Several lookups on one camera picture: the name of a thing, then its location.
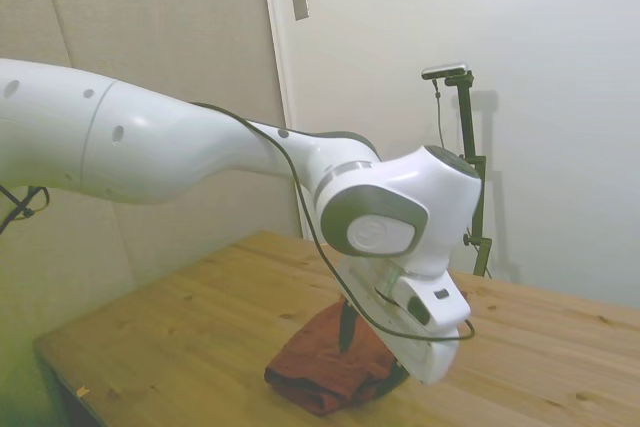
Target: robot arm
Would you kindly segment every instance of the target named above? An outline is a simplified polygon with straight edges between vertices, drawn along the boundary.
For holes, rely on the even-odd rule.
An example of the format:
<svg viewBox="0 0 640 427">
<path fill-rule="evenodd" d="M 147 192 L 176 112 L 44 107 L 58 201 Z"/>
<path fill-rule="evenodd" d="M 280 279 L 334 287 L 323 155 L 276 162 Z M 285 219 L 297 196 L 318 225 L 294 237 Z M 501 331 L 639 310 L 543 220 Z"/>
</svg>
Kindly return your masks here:
<svg viewBox="0 0 640 427">
<path fill-rule="evenodd" d="M 223 170 L 291 177 L 277 143 L 326 241 L 346 254 L 334 273 L 349 301 L 409 373 L 439 380 L 469 315 L 447 267 L 480 195 L 473 168 L 439 147 L 381 162 L 355 134 L 243 122 L 100 75 L 0 59 L 0 184 L 163 202 Z"/>
</svg>

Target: wood grain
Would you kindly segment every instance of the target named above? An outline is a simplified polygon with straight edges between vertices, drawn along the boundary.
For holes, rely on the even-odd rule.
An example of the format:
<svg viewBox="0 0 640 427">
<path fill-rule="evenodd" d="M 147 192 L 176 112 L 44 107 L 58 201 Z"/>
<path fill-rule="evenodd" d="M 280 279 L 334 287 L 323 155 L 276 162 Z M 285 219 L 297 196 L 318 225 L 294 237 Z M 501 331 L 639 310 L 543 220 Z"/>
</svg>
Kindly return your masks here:
<svg viewBox="0 0 640 427">
<path fill-rule="evenodd" d="M 339 258 L 335 253 L 332 259 Z M 105 425 L 640 425 L 637 311 L 454 274 L 477 337 L 444 382 L 316 418 L 264 367 L 337 286 L 312 244 L 259 233 L 37 342 Z"/>
</svg>

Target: red cloth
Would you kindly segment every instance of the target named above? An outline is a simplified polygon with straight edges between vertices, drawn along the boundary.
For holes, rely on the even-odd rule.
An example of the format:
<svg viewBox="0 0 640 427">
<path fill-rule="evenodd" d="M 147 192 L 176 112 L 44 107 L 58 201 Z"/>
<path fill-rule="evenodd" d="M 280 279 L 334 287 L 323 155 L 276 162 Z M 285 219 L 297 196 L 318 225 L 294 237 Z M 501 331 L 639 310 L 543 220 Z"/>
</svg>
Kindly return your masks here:
<svg viewBox="0 0 640 427">
<path fill-rule="evenodd" d="M 396 360 L 359 316 L 351 346 L 340 353 L 338 339 L 344 302 L 331 305 L 311 319 L 287 342 L 264 373 L 276 392 L 316 415 L 374 398 Z"/>
</svg>

